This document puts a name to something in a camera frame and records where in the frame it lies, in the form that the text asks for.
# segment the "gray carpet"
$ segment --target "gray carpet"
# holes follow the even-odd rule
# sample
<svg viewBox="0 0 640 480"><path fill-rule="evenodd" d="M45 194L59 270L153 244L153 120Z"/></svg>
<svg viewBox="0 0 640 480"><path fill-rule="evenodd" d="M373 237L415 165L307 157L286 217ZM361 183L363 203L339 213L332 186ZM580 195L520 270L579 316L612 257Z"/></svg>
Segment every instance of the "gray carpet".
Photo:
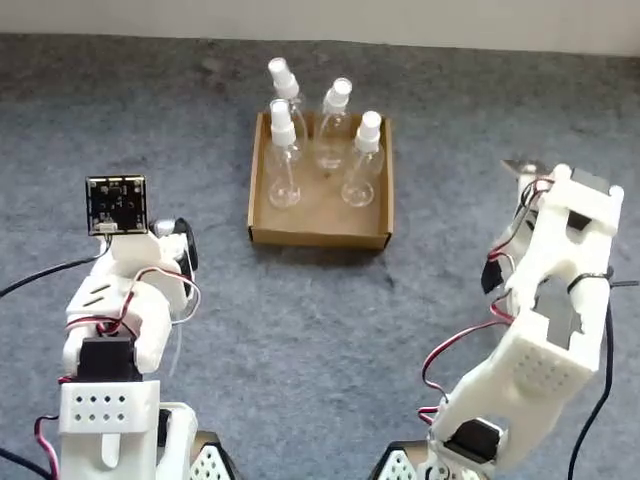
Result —
<svg viewBox="0 0 640 480"><path fill-rule="evenodd" d="M309 98L346 74L355 109L394 120L396 234L384 254L249 244L252 128L280 54ZM488 315L483 255L515 201L498 160L539 155L622 185L612 262L619 279L640 275L639 74L637 60L555 54L0 36L0 285L95 251L85 175L147 175L153 214L195 226L205 295L177 374L167 378L168 361L159 374L164 398L189 403L248 479L363 479L390 441L425 435L415 410L436 398L419 381L424 355ZM2 301L0 445L43 463L33 420L57 411L64 309L86 272ZM576 479L637 472L637 292L614 297L615 392ZM452 387L495 340L469 338L435 378ZM601 388L599 375L505 478L564 478ZM32 478L6 462L0 477Z"/></svg>

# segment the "black wire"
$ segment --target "black wire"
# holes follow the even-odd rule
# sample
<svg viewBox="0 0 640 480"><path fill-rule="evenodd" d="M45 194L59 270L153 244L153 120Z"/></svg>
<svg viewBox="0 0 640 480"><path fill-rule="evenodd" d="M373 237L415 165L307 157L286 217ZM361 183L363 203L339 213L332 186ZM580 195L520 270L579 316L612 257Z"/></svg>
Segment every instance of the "black wire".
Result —
<svg viewBox="0 0 640 480"><path fill-rule="evenodd" d="M100 257L102 257L104 254L106 254L109 249L111 248L111 237L107 236L106 237L106 242L107 245L104 249L104 251L98 255L94 255L91 257L87 257L87 258L83 258L80 260L75 260L73 262L68 262L68 263L61 263L60 265L55 265L53 267L49 267L45 270L41 270L40 272L34 273L33 275L29 275L26 278L23 278L22 280L19 280L15 283L12 283L11 285L9 285L8 287L0 290L0 298L3 298L5 296L7 296L8 294L10 294L11 292L17 290L20 287L24 287L25 285L31 283L31 282L35 282L36 280L42 278L42 277L46 277L48 275L51 275L53 273L57 273L57 272L61 272L63 270L68 270L70 268L74 268L77 267L79 265L84 265L87 263L91 263L96 261L97 259L99 259ZM53 476L47 472L44 468L36 465L35 463L31 462L30 460L27 460L26 458L21 457L20 455L17 455L13 452L10 452L9 450L6 450L2 447L0 447L0 457L13 462L17 465L20 465L28 470L31 470L33 473L41 476L42 478L45 478L47 480L52 480Z"/></svg>
<svg viewBox="0 0 640 480"><path fill-rule="evenodd" d="M102 257L104 254L106 254L109 249L111 248L111 237L106 237L106 242L107 242L107 246L104 250L104 252L100 253L99 255L94 255L91 257L87 257L87 258L82 258L80 260L75 260L73 262L68 262L68 263L61 263L60 265L55 265L53 267L49 267L45 270L41 270L40 272L34 273L33 275L29 275L26 278L23 278L22 280L19 280L11 285L9 285L8 287L4 288L3 290L0 290L0 298L3 298L5 296L7 296L8 294L10 294L11 292L13 292L14 290L17 290L20 287L24 287L25 285L31 283L31 282L35 282L36 280L42 278L42 277L46 277L48 275L51 275L53 273L57 273L57 272L61 272L62 270L68 270L70 268L74 268L77 267L79 265L84 265L87 263L91 263L96 261L97 259L99 259L100 257Z"/></svg>
<svg viewBox="0 0 640 480"><path fill-rule="evenodd" d="M568 480L573 480L573 471L576 467L576 461L578 460L578 453L580 452L580 447L582 447L582 442L584 442L591 425L593 425L593 422L595 422L598 417L600 410L602 410L602 407L609 398L611 386L613 385L613 316L611 314L611 302L607 305L607 314L605 316L605 335L607 337L607 366L605 370L604 391L602 392L602 396L598 399L596 406L593 407L591 415L589 415L589 418L582 427L580 435L578 435L578 440L576 440L576 443L573 446L571 460L569 460L569 473L567 474Z"/></svg>
<svg viewBox="0 0 640 480"><path fill-rule="evenodd" d="M13 452L10 452L9 450L5 450L4 448L0 447L0 457L9 460L10 462L13 462L17 465L20 465L21 467L24 467L28 470L31 470L33 473L35 473L36 475L45 478L46 480L53 480L53 476L47 472L44 468L40 467L39 465L36 465L35 463L33 463L31 460L27 460L24 457L21 457L20 455L16 455Z"/></svg>
<svg viewBox="0 0 640 480"><path fill-rule="evenodd" d="M625 280L620 282L611 282L611 277L613 277L613 268L609 267L607 269L607 273L583 273L576 277L567 287L567 293L571 293L571 290L585 278L603 278L609 282L611 288L616 287L637 287L640 285L640 282L637 280ZM569 472L567 473L567 480L573 480L573 472L576 467L576 461L578 460L578 453L580 453L580 448L582 447L582 443L591 428L591 425L595 422L600 410L604 406L605 402L609 398L609 394L611 393L611 387L613 386L613 314L611 313L611 300L607 304L607 313L605 315L605 336L606 336L606 344L607 344L607 362L605 367L605 380L604 380L604 391L602 395L598 399L595 407L591 411L589 418L585 422L582 430L580 430L580 435L578 435L578 439L576 440L575 445L573 446L573 451L571 452L571 459L569 460Z"/></svg>

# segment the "white spray nozzle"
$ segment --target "white spray nozzle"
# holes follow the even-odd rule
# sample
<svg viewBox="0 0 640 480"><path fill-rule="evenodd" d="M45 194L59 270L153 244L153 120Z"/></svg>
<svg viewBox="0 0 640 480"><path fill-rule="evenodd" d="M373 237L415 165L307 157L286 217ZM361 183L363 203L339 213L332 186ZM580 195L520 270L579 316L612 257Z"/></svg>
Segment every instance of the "white spray nozzle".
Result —
<svg viewBox="0 0 640 480"><path fill-rule="evenodd" d="M273 87L276 89L278 97L291 100L298 96L300 86L284 58L272 58L269 62L269 72L273 78Z"/></svg>
<svg viewBox="0 0 640 480"><path fill-rule="evenodd" d="M289 113L289 102L281 98L269 105L271 110L271 140L279 147L286 147L296 141L296 130Z"/></svg>
<svg viewBox="0 0 640 480"><path fill-rule="evenodd" d="M378 112L368 111L362 115L362 122L356 133L356 147L363 152L378 151L380 143L380 124L382 117Z"/></svg>
<svg viewBox="0 0 640 480"><path fill-rule="evenodd" d="M336 78L333 86L327 91L322 102L324 113L344 113L349 103L352 90L351 81L347 78Z"/></svg>

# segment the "cardboard box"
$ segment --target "cardboard box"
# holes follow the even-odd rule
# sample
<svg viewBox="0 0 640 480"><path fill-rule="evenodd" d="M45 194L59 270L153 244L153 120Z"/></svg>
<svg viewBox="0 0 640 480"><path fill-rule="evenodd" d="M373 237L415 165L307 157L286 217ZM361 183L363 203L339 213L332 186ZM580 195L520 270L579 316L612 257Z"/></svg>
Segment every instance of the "cardboard box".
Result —
<svg viewBox="0 0 640 480"><path fill-rule="evenodd" d="M353 115L355 136L360 115ZM288 209L271 205L269 179L264 168L265 149L271 138L271 116L258 114L253 145L251 191L247 225L254 243L316 247L350 247L383 250L393 233L393 146L391 124L383 118L380 143L385 162L377 181L374 201L363 208L347 205L340 196L343 173L328 174L315 165L310 149L297 170L302 199ZM313 132L313 116L307 115Z"/></svg>

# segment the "cable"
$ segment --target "cable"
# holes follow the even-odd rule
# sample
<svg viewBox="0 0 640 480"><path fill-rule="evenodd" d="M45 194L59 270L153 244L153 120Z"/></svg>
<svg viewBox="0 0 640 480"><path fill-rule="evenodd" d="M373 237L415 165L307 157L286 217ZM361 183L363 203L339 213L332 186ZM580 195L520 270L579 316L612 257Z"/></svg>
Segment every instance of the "cable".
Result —
<svg viewBox="0 0 640 480"><path fill-rule="evenodd" d="M493 302L491 302L491 305L489 306L489 311L493 315L495 315L496 317L501 318L502 320L506 321L509 324L513 323L513 321L515 320L515 317L513 315L511 315L510 313L505 312L500 307L498 307L498 302L500 302L501 300L504 300L505 298L507 298L510 293L511 293L511 290L507 290L502 295L497 297Z"/></svg>
<svg viewBox="0 0 640 480"><path fill-rule="evenodd" d="M24 287L25 285L27 285L27 284L29 284L31 282L35 282L36 280L39 280L42 277L46 277L46 276L51 275L53 273L61 272L63 270L68 270L70 268L74 268L74 267L77 267L79 265L84 265L84 264L87 264L87 263L95 262L97 259L99 259L103 255L105 255L109 251L109 249L111 248L111 241L112 240L111 240L110 236L106 236L105 237L105 248L98 255L94 255L92 257L83 258L83 259L80 259L80 260L75 260L73 262L61 263L59 265L55 265L53 267L49 267L49 268L47 268L45 270L41 270L41 271L39 271L37 273L29 275L28 277L23 278L22 280L19 280L19 281L15 282L15 283L12 283L8 287L4 288L3 290L0 290L0 298L3 298L5 296L7 296L8 294L10 294L11 292L17 290L20 287Z"/></svg>
<svg viewBox="0 0 640 480"><path fill-rule="evenodd" d="M0 457L12 463L15 463L16 465L20 465L21 467L24 467L27 470L31 470L33 473L35 473L36 475L46 480L53 480L53 478L51 477L51 474L41 466L33 463L31 460L27 460L26 458L21 457L20 455L10 452L5 448L0 447Z"/></svg>
<svg viewBox="0 0 640 480"><path fill-rule="evenodd" d="M179 274L179 273L175 273L175 272L171 272L169 270L165 270L162 269L160 267L145 267L141 270L138 271L138 273L136 273L131 281L131 286L129 287L129 290L125 296L125 301L122 304L122 307L120 308L120 313L118 315L117 318L115 317L109 317L109 316L104 316L104 315L95 315L95 316L88 316L88 317L82 317L82 318L77 318L75 320L70 321L69 323L67 323L67 326L65 327L65 329L71 330L74 328L77 328L81 325L87 325L87 324L96 324L98 331L100 333L103 334L113 334L115 333L118 328L120 326L124 326L127 330L129 330L129 333L133 336L136 337L137 335L135 334L135 332L123 321L124 318L127 316L127 312L129 309L129 305L131 304L131 301L133 300L134 297L134 288L135 288L135 284L136 282L138 282L143 276L151 273L151 272L158 272L161 273L163 275L166 275L168 277L173 277L173 278L177 278L179 280L181 280L183 283L186 283L188 285L191 286L191 288L194 291L194 296L196 297L195 303L193 308L191 309L191 312L189 312L189 314L184 318L184 319L180 319L180 320L175 320L172 322L173 325L179 325L179 324L183 324L188 322L189 320L191 320L196 311L198 310L198 308L200 307L200 300L202 298L202 292L200 291L200 288L195 284L195 282L193 282L191 279L187 278L186 276Z"/></svg>
<svg viewBox="0 0 640 480"><path fill-rule="evenodd" d="M489 261L495 261L499 257L499 254L502 253L502 252L500 252L500 250L502 250L504 247L509 245L509 243L511 243L511 241L515 238L516 234L520 230L520 227L524 223L524 219L526 218L527 214L531 210L531 207L533 206L533 202L536 199L536 197L538 197L539 195L542 195L543 193L548 192L550 190L550 188L538 190L538 188L537 188L537 183L538 182L546 182L546 183L550 183L552 185L554 183L553 180L548 179L548 178L536 178L535 180L533 180L531 183L529 183L524 188L524 190L522 191L523 194L525 193L525 191L527 191L528 189L531 189L531 188L533 188L533 194L531 195L531 198L526 203L526 206L524 207L524 212L521 214L520 218L518 219L518 221L516 223L516 226L514 227L513 231L511 232L511 235L509 235L509 238L507 238L507 240L505 240L501 244L493 247L489 251L489 253L487 254L487 259Z"/></svg>
<svg viewBox="0 0 640 480"><path fill-rule="evenodd" d="M600 410L602 410L602 407L609 398L609 394L611 393L611 386L613 385L613 318L611 315L611 302L609 302L609 304L607 305L607 314L605 317L605 335L607 337L607 366L605 370L604 391L602 392L602 396L598 399L596 406L591 411L591 414L582 427L582 430L580 430L578 439L573 446L571 459L569 460L569 472L567 474L568 480L573 480L573 472L576 467L576 461L578 460L578 453L580 452L580 448L582 447L582 442L584 442L584 439L587 436L591 425L593 425L593 422L595 422L596 418L598 417Z"/></svg>
<svg viewBox="0 0 640 480"><path fill-rule="evenodd" d="M44 438L44 434L42 433L42 421L43 420L57 420L58 416L55 417L50 415L43 415L42 417L38 417L36 419L36 423L33 426L33 434L36 437L36 441L42 447L42 449L47 454L47 458L49 459L49 467L51 468L51 479L59 480L60 478L60 464L58 462L58 456L56 455L56 451L53 446Z"/></svg>
<svg viewBox="0 0 640 480"><path fill-rule="evenodd" d="M488 321L488 322L485 322L485 323L480 323L478 325L474 325L472 327L468 327L468 328L456 333L455 335L453 335L448 340L445 340L440 345L438 345L436 348L434 348L429 355L427 355L427 358L425 359L425 361L424 361L424 363L422 365L422 381L429 388L432 388L434 390L438 390L440 392L440 394L442 395L442 397L445 399L445 402L449 403L449 397L447 396L447 392L444 390L444 388L442 388L442 386L440 384L432 382L432 381L427 379L427 370L429 369L429 366L433 363L433 361L442 352L447 350L453 344L455 344L459 340L463 339L464 337L466 337L470 333L477 332L478 330L482 330L484 328L492 327L494 325L507 325L508 326L510 324L511 324L510 322L507 322L505 320L491 320L491 321ZM422 407L422 408L420 408L418 410L418 416L420 417L420 419L422 421L424 421L424 422L428 423L429 425L431 425L431 423L429 423L429 422L433 422L433 419L431 417L427 416L426 414L427 413L435 413L437 411L438 411L438 407Z"/></svg>
<svg viewBox="0 0 640 480"><path fill-rule="evenodd" d="M611 277L613 276L613 269L609 267L607 273L583 273L576 277L567 287L567 293L571 293L571 290L585 278L602 278L609 282L611 288L616 287L637 287L640 285L640 282L636 280L628 280L621 282L611 282ZM585 422L582 430L580 430L580 434L578 435L578 439L576 440L575 445L573 446L573 450L571 451L571 458L569 460L569 471L567 473L567 480L573 480L573 473L576 467L576 461L578 460L578 454L580 453L580 448L582 447L582 443L589 432L589 429L595 422L596 418L600 414L602 407L606 403L609 395L611 393L611 387L613 386L613 351L614 351L614 339L613 339L613 313L611 312L611 300L607 304L607 313L605 315L605 336L606 336L606 344L607 344L607 360L605 367L605 380L604 380L604 391L602 395L596 402L595 407L591 411L589 418Z"/></svg>

